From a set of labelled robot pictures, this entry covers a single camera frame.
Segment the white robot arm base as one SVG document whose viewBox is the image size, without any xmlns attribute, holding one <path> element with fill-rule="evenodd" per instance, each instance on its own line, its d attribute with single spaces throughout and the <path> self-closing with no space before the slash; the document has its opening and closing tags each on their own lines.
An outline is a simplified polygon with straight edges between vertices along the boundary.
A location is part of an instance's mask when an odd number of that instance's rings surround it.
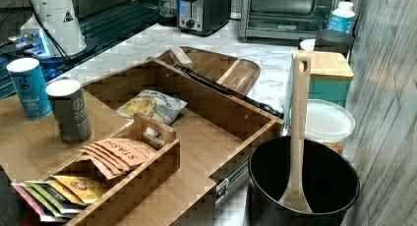
<svg viewBox="0 0 417 226">
<path fill-rule="evenodd" d="M 72 0 L 29 0 L 31 17 L 21 33 L 33 36 L 37 47 L 28 50 L 38 60 L 74 59 L 90 53 L 95 43 L 82 34 Z"/>
</svg>

